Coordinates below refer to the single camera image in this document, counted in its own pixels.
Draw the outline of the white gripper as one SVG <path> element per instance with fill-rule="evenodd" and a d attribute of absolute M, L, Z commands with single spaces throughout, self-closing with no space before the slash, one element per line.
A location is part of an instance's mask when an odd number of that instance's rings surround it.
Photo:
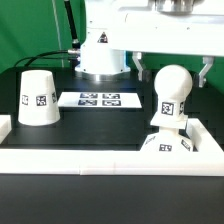
<path fill-rule="evenodd" d="M 135 51 L 138 80 L 149 75 L 143 54 L 199 55 L 193 84 L 203 88 L 215 56 L 224 57 L 224 0 L 84 0 L 87 26 L 112 49 Z"/>

